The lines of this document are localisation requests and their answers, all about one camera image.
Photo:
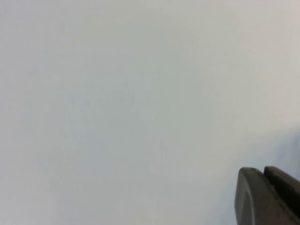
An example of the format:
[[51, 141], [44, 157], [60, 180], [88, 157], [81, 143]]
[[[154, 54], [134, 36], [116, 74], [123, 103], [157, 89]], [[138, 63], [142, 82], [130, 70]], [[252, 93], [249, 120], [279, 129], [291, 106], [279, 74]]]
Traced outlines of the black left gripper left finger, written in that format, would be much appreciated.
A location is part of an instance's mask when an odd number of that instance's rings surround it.
[[239, 225], [300, 223], [300, 219], [287, 207], [264, 176], [264, 171], [252, 167], [243, 167], [239, 170], [234, 208]]

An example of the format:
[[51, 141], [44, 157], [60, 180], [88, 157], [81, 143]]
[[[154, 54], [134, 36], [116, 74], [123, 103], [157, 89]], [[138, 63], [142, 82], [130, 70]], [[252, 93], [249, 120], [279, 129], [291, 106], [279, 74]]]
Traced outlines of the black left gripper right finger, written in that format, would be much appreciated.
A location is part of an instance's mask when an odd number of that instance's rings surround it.
[[275, 166], [266, 166], [264, 176], [287, 207], [300, 218], [300, 181]]

